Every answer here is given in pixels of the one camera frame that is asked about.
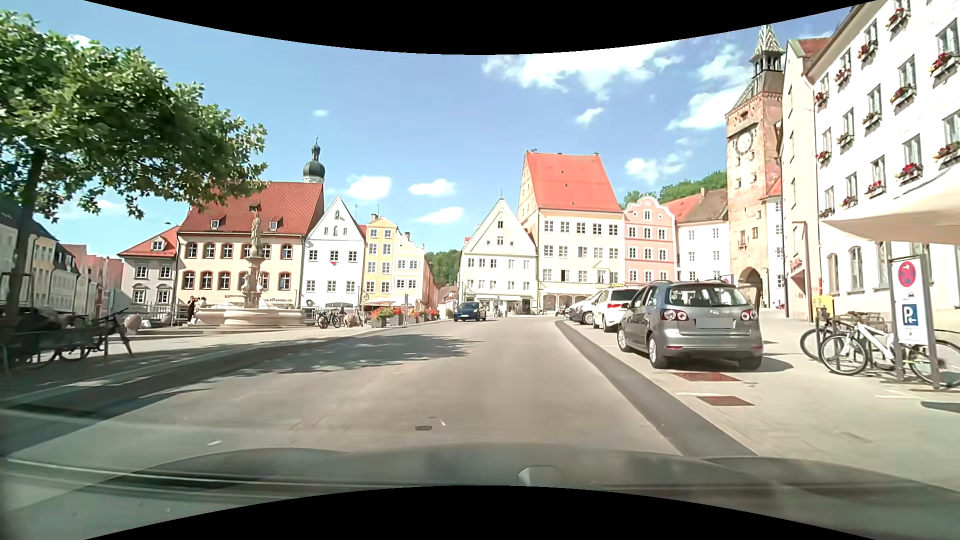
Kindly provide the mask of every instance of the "license plate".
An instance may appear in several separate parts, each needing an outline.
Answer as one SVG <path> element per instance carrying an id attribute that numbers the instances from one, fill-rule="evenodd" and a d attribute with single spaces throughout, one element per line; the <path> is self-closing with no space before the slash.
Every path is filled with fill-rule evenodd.
<path id="1" fill-rule="evenodd" d="M 732 330 L 736 319 L 697 319 L 697 328 Z"/>

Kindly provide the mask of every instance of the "manhole cover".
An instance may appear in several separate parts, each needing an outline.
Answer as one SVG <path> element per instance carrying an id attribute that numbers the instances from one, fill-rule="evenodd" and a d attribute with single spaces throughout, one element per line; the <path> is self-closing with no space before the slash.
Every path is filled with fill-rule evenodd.
<path id="1" fill-rule="evenodd" d="M 754 406 L 750 402 L 745 402 L 736 396 L 697 396 L 705 403 L 713 406 Z"/>
<path id="2" fill-rule="evenodd" d="M 675 373 L 674 375 L 681 379 L 692 380 L 693 382 L 742 382 L 740 379 L 735 379 L 723 373 Z"/>

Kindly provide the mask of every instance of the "pink building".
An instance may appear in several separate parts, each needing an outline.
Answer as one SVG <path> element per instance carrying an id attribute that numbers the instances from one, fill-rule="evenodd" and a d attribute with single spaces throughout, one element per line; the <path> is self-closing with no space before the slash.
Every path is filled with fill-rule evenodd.
<path id="1" fill-rule="evenodd" d="M 672 280 L 677 275 L 675 220 L 667 207 L 643 197 L 623 210 L 627 285 Z"/>

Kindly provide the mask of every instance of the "car wheel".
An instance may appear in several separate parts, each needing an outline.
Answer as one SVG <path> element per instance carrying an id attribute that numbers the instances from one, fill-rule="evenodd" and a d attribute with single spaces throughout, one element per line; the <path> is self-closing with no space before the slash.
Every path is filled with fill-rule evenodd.
<path id="1" fill-rule="evenodd" d="M 656 369 L 666 369 L 670 367 L 670 360 L 660 355 L 660 346 L 652 335 L 647 341 L 647 356 L 650 358 L 650 365 Z"/>
<path id="2" fill-rule="evenodd" d="M 635 353 L 636 350 L 627 345 L 627 333 L 623 331 L 623 327 L 616 329 L 616 346 L 620 348 L 624 353 Z"/>
<path id="3" fill-rule="evenodd" d="M 752 358 L 738 360 L 736 363 L 739 364 L 740 371 L 756 371 L 762 362 L 763 356 L 754 356 Z"/>

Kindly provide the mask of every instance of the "tree trunk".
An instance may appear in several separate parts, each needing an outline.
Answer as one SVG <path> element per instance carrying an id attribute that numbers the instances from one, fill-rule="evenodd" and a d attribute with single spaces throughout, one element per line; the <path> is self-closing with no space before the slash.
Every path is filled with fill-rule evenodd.
<path id="1" fill-rule="evenodd" d="M 27 250 L 30 248 L 30 234 L 33 231 L 36 185 L 40 182 L 40 173 L 46 159 L 46 151 L 34 150 L 30 160 L 27 184 L 20 192 L 20 215 L 16 220 L 16 249 L 13 252 L 10 291 L 7 293 L 7 304 L 4 307 L 4 316 L 7 317 L 20 313 L 20 289 L 23 286 L 23 273 L 27 267 Z"/>

